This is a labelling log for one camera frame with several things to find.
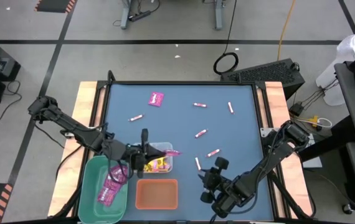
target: metal table leg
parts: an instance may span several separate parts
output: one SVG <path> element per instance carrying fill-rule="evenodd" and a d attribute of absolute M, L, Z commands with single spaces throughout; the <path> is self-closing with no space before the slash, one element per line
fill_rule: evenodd
<path fill-rule="evenodd" d="M 221 30 L 222 25 L 222 0 L 215 1 L 215 30 Z"/>
<path fill-rule="evenodd" d="M 123 9 L 122 9 L 122 18 L 121 18 L 121 29 L 126 29 L 126 24 L 128 23 L 132 0 L 122 0 L 122 2 L 123 2 Z"/>

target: small pink stick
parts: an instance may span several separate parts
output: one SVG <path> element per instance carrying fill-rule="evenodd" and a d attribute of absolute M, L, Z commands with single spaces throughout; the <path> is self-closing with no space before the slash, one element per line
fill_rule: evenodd
<path fill-rule="evenodd" d="M 199 107 L 207 107 L 207 105 L 202 104 L 202 103 L 193 103 L 194 106 L 199 106 Z"/>
<path fill-rule="evenodd" d="M 196 157 L 196 164 L 197 164 L 198 171 L 200 171 L 201 170 L 201 166 L 200 166 L 200 162 L 198 161 L 197 157 Z"/>
<path fill-rule="evenodd" d="M 198 138 L 199 136 L 202 136 L 203 134 L 205 134 L 208 130 L 207 129 L 204 129 L 202 131 L 200 131 L 198 134 L 196 134 L 196 138 Z"/>
<path fill-rule="evenodd" d="M 142 118 L 143 116 L 144 116 L 144 114 L 141 114 L 141 115 L 135 116 L 134 118 L 129 119 L 128 121 L 135 121 L 137 119 Z"/>
<path fill-rule="evenodd" d="M 220 152 L 220 149 L 216 149 L 215 151 L 208 153 L 207 157 L 211 157 L 211 156 L 217 154 L 218 152 Z"/>
<path fill-rule="evenodd" d="M 231 102 L 228 102 L 227 104 L 228 104 L 228 106 L 229 106 L 230 113 L 234 114 L 233 107 L 232 107 L 232 103 L 231 103 Z"/>

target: green plastic bin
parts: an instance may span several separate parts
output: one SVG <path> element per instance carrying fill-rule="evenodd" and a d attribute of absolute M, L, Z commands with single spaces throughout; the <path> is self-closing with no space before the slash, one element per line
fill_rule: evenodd
<path fill-rule="evenodd" d="M 117 165 L 116 161 L 111 161 L 111 167 Z M 78 217 L 84 224 L 116 223 L 125 213 L 128 184 L 122 186 L 111 206 L 106 207 L 97 202 L 97 195 L 103 187 L 107 169 L 105 156 L 95 156 L 86 164 L 78 209 Z"/>

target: wire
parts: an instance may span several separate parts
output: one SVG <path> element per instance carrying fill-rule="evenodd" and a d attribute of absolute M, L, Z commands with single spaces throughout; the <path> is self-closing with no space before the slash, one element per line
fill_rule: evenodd
<path fill-rule="evenodd" d="M 11 91 L 11 90 L 10 90 L 10 84 L 12 84 L 12 83 L 18 83 L 17 89 L 16 89 L 15 91 Z M 9 107 L 10 107 L 11 105 L 13 105 L 14 103 L 17 103 L 18 101 L 20 101 L 20 100 L 22 99 L 21 94 L 18 93 L 18 91 L 20 90 L 20 86 L 21 86 L 21 83 L 20 83 L 20 81 L 17 81 L 17 80 L 11 81 L 11 82 L 9 82 L 9 83 L 7 84 L 7 90 L 8 90 L 9 92 L 11 92 L 11 93 L 3 93 L 3 95 L 7 95 L 7 96 L 14 96 L 14 95 L 17 95 L 17 96 L 19 96 L 19 98 L 16 99 L 16 100 L 14 100 L 13 102 L 11 102 L 11 103 L 4 109 L 4 111 L 2 112 L 2 115 L 0 116 L 0 120 L 2 120 L 2 118 L 3 118 L 4 114 L 5 114 L 5 112 L 7 111 L 7 109 L 9 109 Z"/>
<path fill-rule="evenodd" d="M 316 90 L 314 93 L 312 93 L 312 95 L 310 95 L 309 97 L 307 97 L 305 100 L 299 101 L 297 103 L 301 104 L 305 103 L 303 105 L 303 109 L 307 110 L 309 109 L 309 107 L 315 102 L 317 101 L 320 97 L 323 96 L 323 93 L 325 93 L 327 90 L 331 89 L 332 87 L 337 86 L 339 83 L 336 82 L 338 79 L 335 78 L 330 84 L 328 84 L 326 87 L 322 88 L 321 90 Z"/>
<path fill-rule="evenodd" d="M 315 124 L 315 125 L 323 127 L 323 128 L 331 128 L 331 127 L 333 127 L 333 123 L 327 118 L 319 118 L 319 119 L 317 119 L 317 123 L 312 122 L 312 121 L 308 121 L 308 120 L 305 120 L 305 119 L 302 119 L 302 118 L 296 118 L 296 120 L 300 121 L 300 122 L 304 122 L 304 123 Z M 329 123 L 329 125 L 322 125 L 322 124 L 320 124 L 320 121 L 327 121 Z"/>
<path fill-rule="evenodd" d="M 125 6 L 125 7 L 129 7 L 129 2 L 125 2 L 125 0 L 121 0 L 121 2 L 123 3 L 123 5 Z"/>
<path fill-rule="evenodd" d="M 53 119 L 52 121 L 57 121 L 58 119 L 62 119 L 62 120 L 64 120 L 67 124 L 69 124 L 69 125 L 71 126 L 71 128 L 72 128 L 72 131 L 76 129 L 76 130 L 83 131 L 83 132 L 90 132 L 90 131 L 95 131 L 95 130 L 97 130 L 97 129 L 99 129 L 99 128 L 102 128 L 102 127 L 104 127 L 104 126 L 106 126 L 106 125 L 108 124 L 108 123 L 104 123 L 104 124 L 101 124 L 101 125 L 96 126 L 96 127 L 94 127 L 94 128 L 87 128 L 87 129 L 84 129 L 84 128 L 76 127 L 75 124 L 71 124 L 70 121 L 67 120 L 67 119 L 65 119 L 64 117 L 58 117 L 57 119 Z"/>
<path fill-rule="evenodd" d="M 342 191 L 337 187 L 337 185 L 335 185 L 331 180 L 329 180 L 327 177 L 325 177 L 325 176 L 323 176 L 323 175 L 321 175 L 321 174 L 318 174 L 318 173 L 316 173 L 315 171 L 313 171 L 313 170 L 309 170 L 309 169 L 304 169 L 304 170 L 306 170 L 306 171 L 308 171 L 308 172 L 311 172 L 311 173 L 313 173 L 314 175 L 318 175 L 318 176 L 320 176 L 321 178 L 323 178 L 324 180 L 327 180 L 327 182 L 329 182 L 332 186 L 334 186 L 334 188 L 342 195 L 342 196 L 344 196 L 350 203 L 351 203 L 351 205 L 353 205 L 353 206 L 355 206 L 355 202 L 353 201 L 353 200 L 351 200 L 347 195 L 345 195 L 344 193 L 342 193 Z"/>
<path fill-rule="evenodd" d="M 122 175 L 124 175 L 126 177 L 126 181 L 131 179 L 133 177 L 133 174 L 134 174 L 134 172 L 133 172 L 133 170 L 131 168 L 132 155 L 133 154 L 130 154 L 130 156 L 129 156 L 128 175 L 126 175 L 123 172 L 123 165 L 122 165 L 121 161 L 120 160 L 117 161 L 118 165 L 120 166 Z M 110 158 L 107 158 L 107 166 L 108 166 L 108 175 L 111 177 L 112 181 L 116 182 L 117 184 L 122 184 L 122 185 L 126 184 L 126 182 L 119 182 L 118 180 L 116 180 L 113 177 L 113 175 L 111 173 L 111 159 Z"/>
<path fill-rule="evenodd" d="M 294 100 L 292 101 L 292 106 L 291 107 L 293 107 L 294 104 L 295 104 L 295 98 L 296 98 L 296 92 L 294 93 Z"/>
<path fill-rule="evenodd" d="M 290 116 L 291 118 L 292 118 L 292 120 L 295 122 L 296 121 L 296 118 L 294 117 L 294 116 Z M 306 130 L 308 130 L 308 132 L 310 132 L 310 133 L 312 133 L 313 135 L 316 135 L 316 136 L 320 136 L 320 137 L 322 137 L 323 139 L 326 139 L 327 137 L 326 136 L 324 136 L 324 135 L 322 135 L 322 134 L 318 134 L 318 133 L 316 133 L 316 132 L 314 132 L 314 131 L 312 131 L 312 130 L 310 130 L 308 127 L 306 127 L 306 125 L 305 124 L 303 124 L 303 123 L 297 123 L 297 122 L 295 122 L 296 124 L 300 124 L 301 125 L 301 127 L 303 127 L 303 128 L 305 128 Z"/>
<path fill-rule="evenodd" d="M 234 21 L 234 14 L 235 14 L 235 8 L 237 6 L 237 0 L 234 1 L 234 8 L 233 8 L 233 14 L 232 14 L 232 20 L 230 22 L 230 29 L 229 29 L 229 34 L 227 36 L 227 43 L 226 43 L 226 47 L 225 47 L 225 50 L 223 51 L 223 54 L 218 58 L 216 59 L 215 63 L 214 63 L 214 72 L 218 75 L 223 75 L 224 73 L 227 73 L 227 72 L 233 72 L 237 66 L 239 65 L 239 56 L 234 53 L 234 52 L 230 52 L 230 53 L 226 53 L 227 51 L 227 46 L 229 45 L 229 40 L 230 40 L 230 33 L 232 32 L 232 27 L 233 27 L 233 21 Z M 219 63 L 220 60 L 222 60 L 224 57 L 228 56 L 228 55 L 231 55 L 234 57 L 235 59 L 235 62 L 234 62 L 234 65 L 229 68 L 228 70 L 224 71 L 224 72 L 220 72 L 217 70 L 217 64 Z"/>
<path fill-rule="evenodd" d="M 142 12 L 141 12 L 141 1 L 142 0 L 138 0 L 138 14 L 142 14 Z M 150 11 L 151 13 L 157 11 L 159 9 L 159 7 L 161 6 L 161 1 L 157 0 L 157 2 L 158 2 L 157 8 L 152 10 L 152 11 Z"/>
<path fill-rule="evenodd" d="M 292 12 L 292 9 L 294 8 L 294 5 L 295 5 L 295 0 L 292 0 L 291 8 L 288 11 L 287 19 L 285 20 L 284 27 L 283 27 L 283 30 L 282 30 L 282 34 L 280 36 L 280 41 L 278 42 L 277 60 L 280 59 L 280 50 L 281 50 L 281 47 L 282 47 L 283 36 L 284 36 L 284 33 L 285 33 L 285 29 L 287 27 L 288 21 L 290 20 L 291 12 Z"/>
<path fill-rule="evenodd" d="M 233 8 L 233 14 L 232 14 L 232 20 L 231 20 L 231 22 L 230 22 L 229 34 L 228 34 L 228 36 L 227 36 L 227 43 L 226 43 L 225 51 L 223 52 L 223 54 L 224 54 L 224 53 L 226 53 L 227 46 L 229 45 L 230 34 L 231 34 L 231 32 L 232 32 L 233 20 L 234 20 L 234 14 L 235 14 L 235 7 L 236 7 L 236 5 L 237 5 L 237 0 L 235 0 L 235 2 L 234 2 L 234 8 Z"/>
<path fill-rule="evenodd" d="M 67 155 L 62 161 L 61 163 L 59 164 L 59 166 L 57 167 L 57 170 L 55 172 L 55 179 L 57 180 L 57 176 L 59 175 L 59 171 L 61 169 L 61 167 L 63 166 L 64 162 L 69 158 L 71 157 L 72 155 L 74 155 L 76 152 L 79 151 L 79 149 L 82 147 L 82 145 L 79 145 L 78 148 L 76 148 L 74 151 L 72 151 L 69 155 Z"/>
<path fill-rule="evenodd" d="M 301 168 L 302 170 L 304 170 L 305 168 L 303 167 L 303 161 L 302 161 L 302 158 L 300 157 L 300 155 L 298 154 L 298 152 L 295 152 L 295 154 L 298 156 L 298 158 L 300 159 L 300 163 L 301 163 Z M 308 195 L 309 195 L 309 199 L 310 199 L 310 203 L 311 203 L 311 206 L 312 206 L 312 214 L 310 215 L 311 218 L 314 218 L 315 215 L 316 215 L 316 212 L 317 212 L 317 209 L 316 209 L 316 204 L 315 204 L 315 200 L 313 199 L 313 196 L 311 195 L 310 191 L 309 191 L 309 186 L 308 186 L 308 183 L 305 181 L 305 185 L 306 185 L 306 191 L 308 192 Z"/>
<path fill-rule="evenodd" d="M 49 133 L 47 133 L 45 130 L 43 130 L 42 128 L 38 127 L 38 125 L 34 124 L 35 128 L 37 128 L 39 131 L 42 131 L 47 137 L 50 138 L 50 140 L 52 140 L 53 142 L 55 142 L 56 144 L 58 144 L 61 148 L 64 148 L 64 146 L 59 143 L 56 139 L 54 139 L 52 136 L 50 136 Z"/>
<path fill-rule="evenodd" d="M 117 19 L 116 21 L 114 21 L 114 22 L 113 22 L 113 26 L 120 27 L 120 26 L 121 26 L 121 24 L 120 24 L 120 25 L 115 25 L 115 23 L 116 23 L 116 22 L 121 22 L 121 20 Z"/>

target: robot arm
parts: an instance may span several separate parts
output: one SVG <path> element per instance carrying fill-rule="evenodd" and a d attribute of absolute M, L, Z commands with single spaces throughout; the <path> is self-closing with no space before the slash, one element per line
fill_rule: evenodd
<path fill-rule="evenodd" d="M 257 193 L 258 183 L 266 177 L 284 158 L 303 149 L 308 144 L 308 133 L 291 121 L 285 122 L 276 132 L 272 131 L 264 139 L 263 146 L 269 151 L 251 171 L 238 175 L 234 180 L 221 176 L 222 169 L 227 169 L 229 162 L 218 157 L 215 165 L 209 170 L 203 170 L 205 176 L 199 175 L 207 192 L 201 195 L 205 203 L 213 203 L 215 213 L 225 218 L 235 206 L 243 207 Z M 215 198 L 214 192 L 220 191 Z"/>
<path fill-rule="evenodd" d="M 57 101 L 49 96 L 38 97 L 28 108 L 28 112 L 35 121 L 40 124 L 43 121 L 53 121 L 66 131 L 72 133 L 75 139 L 83 147 L 87 147 L 95 153 L 104 153 L 111 160 L 124 160 L 130 163 L 133 170 L 138 171 L 138 177 L 143 176 L 144 166 L 152 161 L 165 156 L 165 152 L 159 151 L 148 143 L 148 130 L 143 129 L 141 145 L 131 146 L 114 139 L 113 133 L 91 129 L 70 116 L 66 115 L 58 107 Z"/>

